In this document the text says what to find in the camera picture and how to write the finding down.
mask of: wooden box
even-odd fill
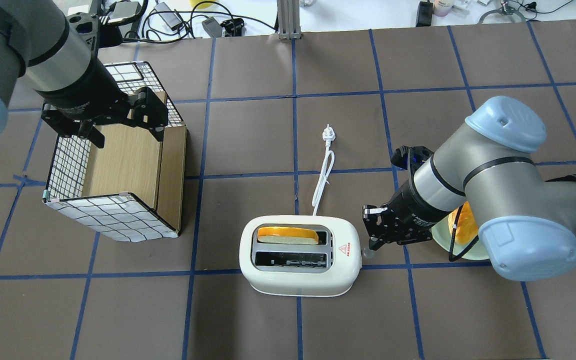
[[[129,67],[112,71],[116,66]],[[107,67],[122,90],[149,86],[166,100],[169,125],[164,141],[157,141],[148,130],[118,124],[98,128],[105,136],[104,148],[77,137],[58,137],[43,202],[115,240],[178,237],[186,125],[148,63]],[[132,71],[138,78],[126,80]]]

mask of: grid floor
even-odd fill
[[[309,214],[326,124],[336,164],[320,215],[368,238],[361,205],[487,98],[546,123],[544,178],[576,173],[576,20],[122,45],[189,129],[179,239],[118,243],[41,202],[55,144],[18,86],[0,138],[0,359],[576,359],[576,269],[511,282],[434,243],[391,244],[336,298],[255,292],[238,269],[250,219]]]

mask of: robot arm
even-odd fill
[[[124,93],[97,59],[100,46],[119,44],[117,27],[102,25],[98,13],[66,18],[52,0],[0,0],[0,134],[21,77],[46,100],[41,117],[59,136],[103,148],[94,126],[119,123],[147,129],[162,141],[166,105],[149,88]]]
[[[546,127],[534,111],[497,96],[468,116],[435,153],[412,148],[410,180],[381,207],[364,206],[368,253],[391,242],[430,240],[428,230],[467,200],[480,241],[501,276],[528,281],[571,271],[576,267],[576,175],[542,180],[530,153],[545,140]]]

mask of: plate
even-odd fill
[[[441,219],[438,223],[436,223],[431,229],[432,238],[434,241],[439,244],[443,248],[443,250],[449,251],[450,250],[450,239],[451,233],[448,231],[448,216]],[[454,243],[454,250],[453,253],[455,255],[461,253],[468,246],[468,244],[459,244],[457,242]],[[486,246],[482,243],[482,241],[478,241],[475,246],[473,246],[470,251],[463,256],[464,259],[467,260],[488,260],[490,259],[488,252],[486,251]]]

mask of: wooden panel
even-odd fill
[[[186,126],[167,127],[161,153],[157,214],[176,230],[181,229],[186,133]]]
[[[90,150],[82,195],[131,192],[156,208],[162,143],[140,128],[119,124],[98,128],[105,147]]]

